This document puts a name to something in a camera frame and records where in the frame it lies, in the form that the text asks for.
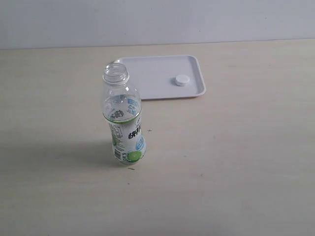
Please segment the clear plastic drink bottle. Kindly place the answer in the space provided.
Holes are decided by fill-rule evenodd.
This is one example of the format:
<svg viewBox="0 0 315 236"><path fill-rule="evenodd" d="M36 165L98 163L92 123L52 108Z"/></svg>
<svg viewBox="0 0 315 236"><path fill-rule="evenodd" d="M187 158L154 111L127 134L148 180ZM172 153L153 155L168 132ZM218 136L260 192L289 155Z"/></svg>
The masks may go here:
<svg viewBox="0 0 315 236"><path fill-rule="evenodd" d="M114 156L125 165L133 165L146 152L140 94L121 63L111 63L104 68L103 82L102 113L111 130Z"/></svg>

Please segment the white bottle cap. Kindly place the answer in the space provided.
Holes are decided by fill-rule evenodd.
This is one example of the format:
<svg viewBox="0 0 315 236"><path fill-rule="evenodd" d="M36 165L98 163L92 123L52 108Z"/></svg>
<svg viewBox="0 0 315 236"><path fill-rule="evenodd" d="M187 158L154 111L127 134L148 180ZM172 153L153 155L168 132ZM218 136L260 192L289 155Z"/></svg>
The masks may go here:
<svg viewBox="0 0 315 236"><path fill-rule="evenodd" d="M175 83L178 86L184 87L190 82L189 76L185 74L180 74L175 77Z"/></svg>

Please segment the white plastic tray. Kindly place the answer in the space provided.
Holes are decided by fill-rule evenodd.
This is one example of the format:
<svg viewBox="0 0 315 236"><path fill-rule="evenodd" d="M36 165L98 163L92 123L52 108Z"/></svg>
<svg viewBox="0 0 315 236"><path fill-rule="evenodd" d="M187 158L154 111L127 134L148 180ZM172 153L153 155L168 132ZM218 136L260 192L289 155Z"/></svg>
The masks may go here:
<svg viewBox="0 0 315 236"><path fill-rule="evenodd" d="M114 62L127 68L143 100L198 97L206 92L199 62L191 55L129 57ZM184 87L175 83L180 74L190 78Z"/></svg>

